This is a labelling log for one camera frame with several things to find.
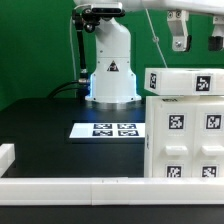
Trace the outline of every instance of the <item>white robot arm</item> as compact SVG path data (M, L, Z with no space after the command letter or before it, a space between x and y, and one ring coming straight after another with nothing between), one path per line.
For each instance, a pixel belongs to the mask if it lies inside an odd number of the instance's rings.
M147 9L186 10L196 13L224 15L224 2L220 0L74 0L77 5L120 2L125 11Z
M86 18L96 20L97 68L91 76L88 101L101 104L126 104L141 99L136 94L136 78L130 68L130 33L113 18L123 11L156 9L168 11L168 25L173 35L172 48L188 51L190 36L186 22L189 13L214 16L215 29L209 39L210 50L224 48L224 2L220 0L74 0ZM86 28L91 29L91 19Z

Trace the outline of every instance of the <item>cable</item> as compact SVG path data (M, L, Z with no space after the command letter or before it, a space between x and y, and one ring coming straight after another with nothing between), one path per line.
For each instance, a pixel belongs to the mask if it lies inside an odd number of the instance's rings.
M148 17L149 25L150 25L151 30L152 30L153 41L155 42L155 44L156 44L156 46L157 46L157 49L158 49L158 51L159 51L160 57L161 57L161 59L162 59L162 61L163 61L163 64L164 64L165 68L168 68L167 63L166 63L166 60L165 60L164 55L163 55L163 52L162 52L162 50L161 50L161 48L160 48L160 46L159 46L159 38L156 36L156 33L155 33L154 28L153 28L152 20L151 20L151 18L150 18L149 12L148 12L147 9L145 9L145 11L146 11L146 15L147 15L147 17Z
M71 88L66 88L66 89L60 89L58 91L55 91L54 94L51 94L50 97L48 97L49 99L54 98L58 93L64 92L64 91L69 91L69 90L82 90L82 88L78 88L78 87L71 87Z
M70 24L69 24L69 37L70 37L70 47L72 52L72 66L73 66L74 80L76 80L77 73L76 73L75 53L74 53L73 35L72 35L72 17L70 19Z
M66 82L58 87L56 87L48 96L47 98L53 98L55 96L55 93L57 93L58 91L60 91L62 88L69 86L69 85L74 85L77 84L78 81L71 81L71 82Z

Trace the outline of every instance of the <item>black cable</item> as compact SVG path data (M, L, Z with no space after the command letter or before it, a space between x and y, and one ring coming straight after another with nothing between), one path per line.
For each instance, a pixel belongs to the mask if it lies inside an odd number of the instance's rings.
M81 88L79 88L79 87L72 87L72 88L60 89L60 90L54 92L54 94L52 94L52 95L51 95L50 97L48 97L48 98L52 99L52 98L54 98L58 93L61 93L61 92L64 92L64 91L68 91L68 90L81 90Z
M62 88L69 86L69 85L74 85L74 84L78 84L78 81L71 81L71 82L66 82L60 86L58 86L57 88L55 88L53 91L51 91L51 93L47 96L47 98L53 98L55 96L55 93L57 93L59 90L61 90Z
M80 68L82 70L86 69L86 57L84 50L84 41L82 31L77 31L78 45L79 45L79 55L80 55Z

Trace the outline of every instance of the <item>black table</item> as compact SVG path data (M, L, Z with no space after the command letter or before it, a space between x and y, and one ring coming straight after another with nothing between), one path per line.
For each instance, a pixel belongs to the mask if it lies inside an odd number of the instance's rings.
M0 143L16 161L3 178L143 177L144 139L71 140L74 123L141 123L145 106L120 111L74 99L24 99L0 112ZM0 223L223 223L222 205L1 206Z

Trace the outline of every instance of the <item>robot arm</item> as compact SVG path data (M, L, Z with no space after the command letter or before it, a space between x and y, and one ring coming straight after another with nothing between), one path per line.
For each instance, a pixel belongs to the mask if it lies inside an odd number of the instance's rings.
M125 11L143 9L186 10L195 13L224 15L224 2L220 0L74 0L77 5L120 2Z
M74 0L77 5L122 3L125 11L144 9L167 10L168 25L173 35L174 51L188 51L191 36L188 35L189 13L214 16L214 32L209 38L209 50L224 49L224 2L220 0Z

